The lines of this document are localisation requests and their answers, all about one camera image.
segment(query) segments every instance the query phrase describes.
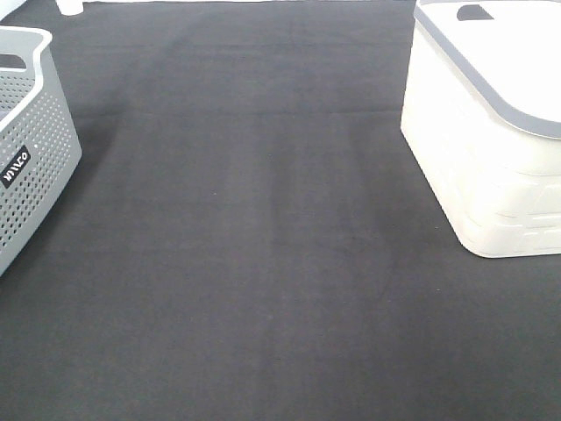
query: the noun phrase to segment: gray lid edge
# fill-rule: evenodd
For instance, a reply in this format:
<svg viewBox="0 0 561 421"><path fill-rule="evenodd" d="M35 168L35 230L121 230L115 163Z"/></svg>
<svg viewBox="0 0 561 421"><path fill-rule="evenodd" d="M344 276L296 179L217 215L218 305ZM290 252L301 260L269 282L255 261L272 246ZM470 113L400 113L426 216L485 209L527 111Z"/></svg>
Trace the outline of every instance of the gray lid edge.
<svg viewBox="0 0 561 421"><path fill-rule="evenodd" d="M465 3L465 0L419 0L415 6L414 16L436 43L456 63L461 72L473 84L475 89L486 99L496 113L507 123L525 132L547 138L561 139L561 122L546 120L526 114L507 103L459 50L444 36L430 20L421 6L433 3Z"/></svg>

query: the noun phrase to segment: floor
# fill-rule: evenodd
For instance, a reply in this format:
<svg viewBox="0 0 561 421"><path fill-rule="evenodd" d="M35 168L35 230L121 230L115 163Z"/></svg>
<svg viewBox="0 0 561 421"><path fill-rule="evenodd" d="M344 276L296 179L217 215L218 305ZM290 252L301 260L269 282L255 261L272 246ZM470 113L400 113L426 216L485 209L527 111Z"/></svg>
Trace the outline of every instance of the floor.
<svg viewBox="0 0 561 421"><path fill-rule="evenodd" d="M561 419L561 257L467 252L401 136L413 7L4 20L84 155L0 278L0 419Z"/></svg>

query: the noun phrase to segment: storage box lid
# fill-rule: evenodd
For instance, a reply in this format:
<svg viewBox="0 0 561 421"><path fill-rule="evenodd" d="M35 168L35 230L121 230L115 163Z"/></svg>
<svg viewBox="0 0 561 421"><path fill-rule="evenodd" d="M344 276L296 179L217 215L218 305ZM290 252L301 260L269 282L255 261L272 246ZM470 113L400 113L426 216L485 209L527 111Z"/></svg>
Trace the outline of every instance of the storage box lid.
<svg viewBox="0 0 561 421"><path fill-rule="evenodd" d="M511 125L561 139L561 3L419 0L415 19Z"/></svg>

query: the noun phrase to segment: perforated basket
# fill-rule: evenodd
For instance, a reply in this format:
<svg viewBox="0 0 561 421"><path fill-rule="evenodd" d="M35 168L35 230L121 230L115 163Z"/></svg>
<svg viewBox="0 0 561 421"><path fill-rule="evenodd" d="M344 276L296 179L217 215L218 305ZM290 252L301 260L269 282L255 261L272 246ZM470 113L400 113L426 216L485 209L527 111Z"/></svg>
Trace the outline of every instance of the perforated basket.
<svg viewBox="0 0 561 421"><path fill-rule="evenodd" d="M0 26L0 274L49 212L82 150L49 51L52 35Z"/></svg>

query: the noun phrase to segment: white storage box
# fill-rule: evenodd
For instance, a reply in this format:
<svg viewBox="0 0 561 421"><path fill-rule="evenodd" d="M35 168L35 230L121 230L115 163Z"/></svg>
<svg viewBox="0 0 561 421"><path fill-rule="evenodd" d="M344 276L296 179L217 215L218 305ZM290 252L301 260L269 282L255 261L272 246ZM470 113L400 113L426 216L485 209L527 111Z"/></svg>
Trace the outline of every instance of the white storage box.
<svg viewBox="0 0 561 421"><path fill-rule="evenodd" d="M561 253L561 3L419 1L401 130L459 241Z"/></svg>

